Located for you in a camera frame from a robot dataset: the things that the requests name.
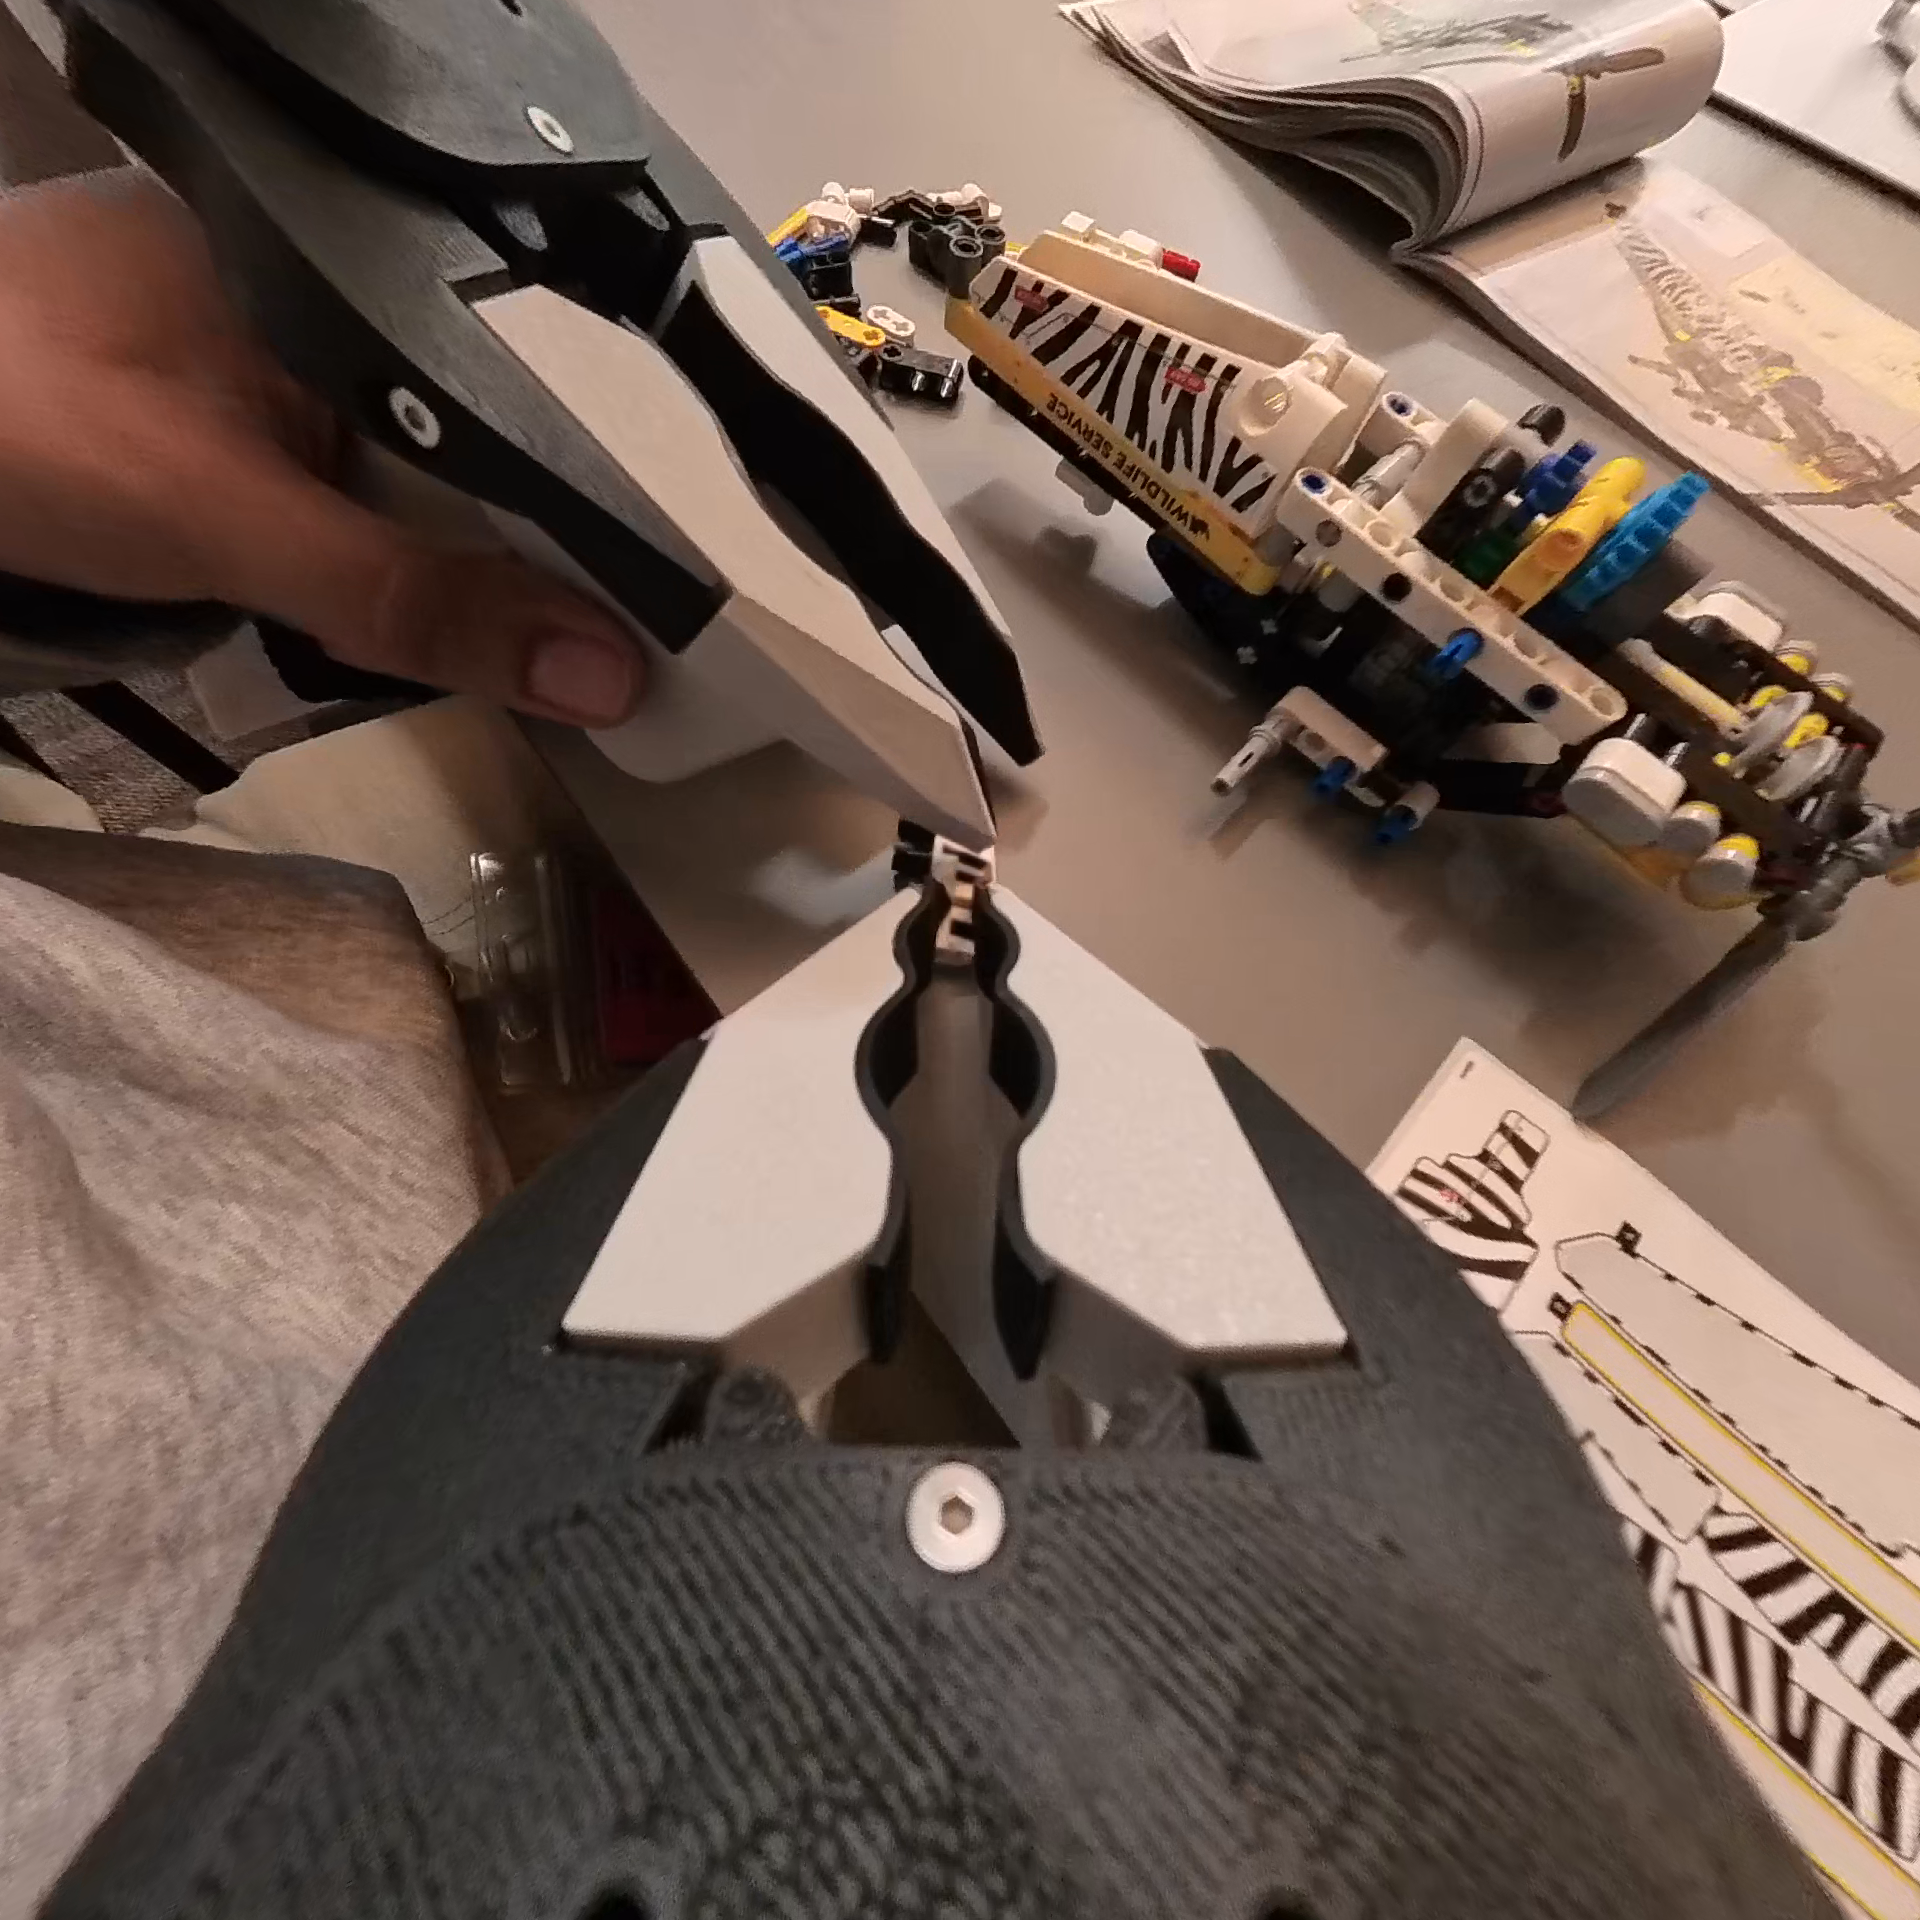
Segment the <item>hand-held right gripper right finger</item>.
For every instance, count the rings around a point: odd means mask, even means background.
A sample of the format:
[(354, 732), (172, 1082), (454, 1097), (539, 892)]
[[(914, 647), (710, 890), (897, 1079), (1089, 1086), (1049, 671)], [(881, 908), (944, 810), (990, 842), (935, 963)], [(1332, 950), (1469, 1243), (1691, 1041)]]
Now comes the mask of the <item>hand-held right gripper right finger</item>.
[(1160, 1381), (1347, 1358), (1214, 1052), (1016, 895), (977, 900), (972, 940), (1013, 1127), (955, 1347), (1011, 1437), (1084, 1444)]

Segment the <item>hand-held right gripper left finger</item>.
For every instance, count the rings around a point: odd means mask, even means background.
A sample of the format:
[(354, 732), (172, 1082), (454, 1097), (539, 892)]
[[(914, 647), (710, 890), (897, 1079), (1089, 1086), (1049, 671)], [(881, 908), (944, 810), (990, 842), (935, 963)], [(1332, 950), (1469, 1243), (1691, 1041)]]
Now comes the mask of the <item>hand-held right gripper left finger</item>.
[(868, 1360), (868, 1273), (901, 1211), (869, 1034), (911, 1003), (941, 913), (933, 886), (894, 895), (704, 1035), (569, 1347), (757, 1367), (801, 1404)]

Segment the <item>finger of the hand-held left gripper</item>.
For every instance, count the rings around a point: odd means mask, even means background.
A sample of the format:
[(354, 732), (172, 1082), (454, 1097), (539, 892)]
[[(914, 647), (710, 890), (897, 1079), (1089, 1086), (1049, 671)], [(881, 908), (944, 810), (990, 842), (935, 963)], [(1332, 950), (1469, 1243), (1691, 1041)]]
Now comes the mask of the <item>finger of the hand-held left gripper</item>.
[(890, 417), (781, 266), (698, 238), (658, 322), (746, 471), (918, 650), (1016, 768), (1044, 754), (1021, 660), (990, 589)]
[(629, 775), (671, 785), (792, 741), (892, 813), (964, 842), (996, 826), (962, 724), (857, 603), (778, 527), (719, 420), (643, 335), (560, 294), (500, 294), (480, 321), (561, 412), (660, 506), (723, 578), (723, 603), (685, 647), (643, 638), (649, 692), (596, 732)]

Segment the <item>small zebra striped sticker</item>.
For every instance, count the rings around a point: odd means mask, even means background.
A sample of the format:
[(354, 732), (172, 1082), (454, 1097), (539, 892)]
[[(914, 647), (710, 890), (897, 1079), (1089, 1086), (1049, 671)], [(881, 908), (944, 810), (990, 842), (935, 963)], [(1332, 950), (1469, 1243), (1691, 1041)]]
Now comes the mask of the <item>small zebra striped sticker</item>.
[(971, 967), (979, 908), (995, 890), (995, 850), (971, 850), (931, 829), (901, 820), (892, 853), (894, 890), (939, 886), (946, 908), (933, 935), (933, 963), (949, 970)]

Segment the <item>zebra striped lego helicopter model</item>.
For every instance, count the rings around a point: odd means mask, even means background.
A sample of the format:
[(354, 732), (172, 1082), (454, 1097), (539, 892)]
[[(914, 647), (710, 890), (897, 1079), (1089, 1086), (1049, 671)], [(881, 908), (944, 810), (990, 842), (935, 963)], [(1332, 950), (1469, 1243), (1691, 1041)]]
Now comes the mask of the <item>zebra striped lego helicopter model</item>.
[(949, 332), (1265, 702), (1214, 771), (1295, 762), (1398, 847), (1436, 813), (1571, 820), (1645, 881), (1750, 929), (1597, 1066), (1631, 1097), (1872, 881), (1915, 881), (1915, 808), (1872, 795), (1884, 729), (1771, 603), (1683, 539), (1709, 481), (1567, 437), (1540, 404), (1452, 417), (1342, 335), (1197, 280), (1071, 213), (953, 242)]

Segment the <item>pile of loose lego pieces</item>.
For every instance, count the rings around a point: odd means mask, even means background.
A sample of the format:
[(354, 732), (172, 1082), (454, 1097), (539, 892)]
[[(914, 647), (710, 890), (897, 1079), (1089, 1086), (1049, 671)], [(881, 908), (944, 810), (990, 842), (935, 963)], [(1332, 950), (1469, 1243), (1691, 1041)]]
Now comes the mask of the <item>pile of loose lego pieces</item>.
[(897, 305), (857, 291), (857, 260), (901, 250), (909, 269), (949, 299), (971, 294), (979, 271), (1007, 255), (1001, 205), (977, 184), (949, 191), (879, 192), (825, 180), (814, 197), (765, 230), (815, 317), (873, 394), (949, 416), (964, 388), (964, 361), (920, 343)]

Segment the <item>person's left hand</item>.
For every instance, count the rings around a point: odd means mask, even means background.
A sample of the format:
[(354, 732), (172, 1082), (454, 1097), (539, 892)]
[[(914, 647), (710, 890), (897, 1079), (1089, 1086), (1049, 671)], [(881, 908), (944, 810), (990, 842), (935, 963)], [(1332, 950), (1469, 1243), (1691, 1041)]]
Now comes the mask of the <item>person's left hand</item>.
[(345, 450), (162, 184), (4, 192), (4, 575), (258, 613), (345, 666), (557, 724), (636, 715), (641, 650), (609, 610), (350, 499)]

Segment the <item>clear plastic bag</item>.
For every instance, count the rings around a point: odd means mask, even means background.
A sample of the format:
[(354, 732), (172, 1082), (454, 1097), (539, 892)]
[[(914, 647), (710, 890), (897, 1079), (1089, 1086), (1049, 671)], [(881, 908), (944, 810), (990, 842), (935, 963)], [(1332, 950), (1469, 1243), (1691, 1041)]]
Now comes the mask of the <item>clear plastic bag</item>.
[(434, 940), (487, 1091), (609, 1089), (720, 1018), (636, 890), (581, 846), (469, 853)]

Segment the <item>zebra sticker sheet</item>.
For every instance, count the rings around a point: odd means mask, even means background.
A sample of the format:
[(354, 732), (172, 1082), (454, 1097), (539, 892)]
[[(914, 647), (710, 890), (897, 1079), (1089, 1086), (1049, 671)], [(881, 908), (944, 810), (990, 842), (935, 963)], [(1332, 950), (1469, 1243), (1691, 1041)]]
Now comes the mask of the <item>zebra sticker sheet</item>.
[(1371, 1165), (1531, 1366), (1845, 1916), (1918, 1916), (1915, 1384), (1475, 1041)]

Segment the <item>open instruction booklet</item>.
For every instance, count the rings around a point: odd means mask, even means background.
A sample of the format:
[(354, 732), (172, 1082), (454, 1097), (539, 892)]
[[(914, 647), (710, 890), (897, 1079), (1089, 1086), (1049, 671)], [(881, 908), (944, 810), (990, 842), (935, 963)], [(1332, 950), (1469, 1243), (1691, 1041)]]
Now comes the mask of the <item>open instruction booklet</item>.
[(1432, 275), (1622, 424), (1915, 622), (1915, 322), (1666, 147), (1723, 4), (1060, 4), (1239, 148), (1354, 184)]

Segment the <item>flat grey stand base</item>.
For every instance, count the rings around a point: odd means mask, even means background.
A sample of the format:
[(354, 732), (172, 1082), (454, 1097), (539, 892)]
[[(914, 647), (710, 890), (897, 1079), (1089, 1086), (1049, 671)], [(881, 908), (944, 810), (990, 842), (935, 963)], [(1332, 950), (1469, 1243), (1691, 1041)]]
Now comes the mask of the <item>flat grey stand base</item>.
[(1723, 19), (1716, 104), (1918, 200), (1918, 2), (1752, 2)]

